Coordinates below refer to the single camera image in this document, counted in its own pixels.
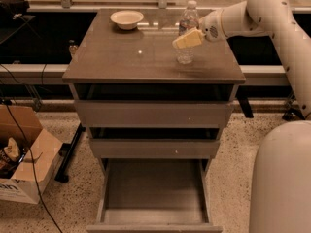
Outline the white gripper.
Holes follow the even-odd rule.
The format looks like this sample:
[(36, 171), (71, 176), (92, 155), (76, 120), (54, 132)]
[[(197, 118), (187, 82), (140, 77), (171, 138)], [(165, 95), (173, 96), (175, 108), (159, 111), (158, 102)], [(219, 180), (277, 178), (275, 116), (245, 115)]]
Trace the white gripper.
[(222, 10), (215, 10), (200, 19), (200, 28), (188, 30), (172, 42), (175, 49), (185, 49), (201, 45), (204, 38), (210, 42), (221, 41), (224, 32), (221, 24)]

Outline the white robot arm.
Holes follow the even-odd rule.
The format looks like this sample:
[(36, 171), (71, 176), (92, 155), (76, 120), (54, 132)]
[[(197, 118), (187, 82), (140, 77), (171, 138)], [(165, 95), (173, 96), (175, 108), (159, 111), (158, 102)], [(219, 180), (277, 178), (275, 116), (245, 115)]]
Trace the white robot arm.
[(252, 176), (249, 233), (311, 233), (311, 39), (289, 0), (246, 0), (218, 9), (176, 40), (176, 49), (233, 36), (267, 36), (285, 70), (303, 119), (262, 140)]

